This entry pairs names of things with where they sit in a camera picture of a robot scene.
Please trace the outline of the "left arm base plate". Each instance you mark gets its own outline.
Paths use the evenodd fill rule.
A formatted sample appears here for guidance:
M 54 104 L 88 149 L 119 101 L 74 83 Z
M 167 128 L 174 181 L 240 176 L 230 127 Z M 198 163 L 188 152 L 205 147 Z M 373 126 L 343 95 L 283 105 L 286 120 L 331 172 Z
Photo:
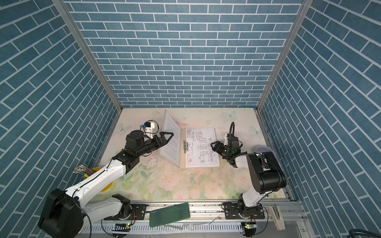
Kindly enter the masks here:
M 123 205 L 121 211 L 115 216 L 110 216 L 104 220 L 143 220 L 146 212 L 146 204 Z

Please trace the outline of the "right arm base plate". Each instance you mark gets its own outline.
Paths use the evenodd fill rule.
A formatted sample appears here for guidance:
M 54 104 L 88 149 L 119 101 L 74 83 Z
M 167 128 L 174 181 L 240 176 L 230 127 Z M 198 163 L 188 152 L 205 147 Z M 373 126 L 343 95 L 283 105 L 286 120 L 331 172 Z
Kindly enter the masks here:
M 243 203 L 224 202 L 221 204 L 225 219 L 264 219 L 264 209 L 260 204 L 255 207 L 246 207 Z

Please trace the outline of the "beige paper folder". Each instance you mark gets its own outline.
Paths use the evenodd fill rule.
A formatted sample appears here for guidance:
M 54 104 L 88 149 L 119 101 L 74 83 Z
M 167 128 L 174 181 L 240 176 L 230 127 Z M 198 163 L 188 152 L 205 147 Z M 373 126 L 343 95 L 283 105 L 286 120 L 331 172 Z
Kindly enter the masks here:
M 173 137 L 160 149 L 160 155 L 180 169 L 220 166 L 219 155 L 211 148 L 217 141 L 214 128 L 182 129 L 166 111 L 163 131 Z

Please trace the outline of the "printed text sheet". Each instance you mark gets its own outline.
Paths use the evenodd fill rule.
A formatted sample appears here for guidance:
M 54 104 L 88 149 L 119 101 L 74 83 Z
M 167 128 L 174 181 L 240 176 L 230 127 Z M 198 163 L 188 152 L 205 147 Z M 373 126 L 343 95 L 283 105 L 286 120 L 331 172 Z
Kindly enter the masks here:
M 170 114 L 165 111 L 164 132 L 173 132 L 174 136 L 170 142 L 160 149 L 160 155 L 172 162 L 176 166 L 180 166 L 180 145 L 181 145 L 181 128 L 172 119 Z

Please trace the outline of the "metal folder clip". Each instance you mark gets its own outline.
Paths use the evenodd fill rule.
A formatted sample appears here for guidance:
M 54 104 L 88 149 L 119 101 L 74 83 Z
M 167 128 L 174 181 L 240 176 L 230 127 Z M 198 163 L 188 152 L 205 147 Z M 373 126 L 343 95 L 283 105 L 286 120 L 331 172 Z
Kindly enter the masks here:
M 189 144 L 186 140 L 183 141 L 183 149 L 184 149 L 184 153 L 187 153 L 189 150 Z

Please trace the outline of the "technical drawing sheet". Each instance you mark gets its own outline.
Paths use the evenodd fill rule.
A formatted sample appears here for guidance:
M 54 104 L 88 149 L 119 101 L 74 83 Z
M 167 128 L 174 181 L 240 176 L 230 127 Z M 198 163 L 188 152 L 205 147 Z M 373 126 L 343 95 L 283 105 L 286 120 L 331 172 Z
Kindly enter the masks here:
M 218 167 L 219 155 L 212 150 L 211 144 L 216 142 L 214 128 L 186 129 L 186 168 Z

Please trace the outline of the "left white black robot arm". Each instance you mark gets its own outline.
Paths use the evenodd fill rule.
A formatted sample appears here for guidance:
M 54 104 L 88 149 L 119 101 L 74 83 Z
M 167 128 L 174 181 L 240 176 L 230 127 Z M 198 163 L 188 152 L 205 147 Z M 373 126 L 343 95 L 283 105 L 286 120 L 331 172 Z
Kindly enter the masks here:
M 88 202 L 106 186 L 131 171 L 142 155 L 167 145 L 173 136 L 172 132 L 160 132 L 153 137 L 139 130 L 129 133 L 124 149 L 108 165 L 65 190 L 58 188 L 47 195 L 38 227 L 53 238 L 73 238 L 81 229 L 91 227 L 92 222 L 108 217 L 130 219 L 131 201 L 120 194 L 114 194 L 102 202 Z

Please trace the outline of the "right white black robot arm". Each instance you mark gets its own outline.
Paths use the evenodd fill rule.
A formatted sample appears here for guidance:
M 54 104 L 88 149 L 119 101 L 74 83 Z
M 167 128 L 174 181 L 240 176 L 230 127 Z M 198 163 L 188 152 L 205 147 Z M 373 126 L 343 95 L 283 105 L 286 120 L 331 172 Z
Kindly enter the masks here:
M 234 168 L 249 170 L 252 185 L 239 198 L 242 209 L 257 207 L 266 196 L 286 187 L 286 176 L 269 147 L 259 146 L 255 153 L 242 152 L 241 141 L 231 133 L 225 136 L 224 143 L 216 141 L 210 146 Z

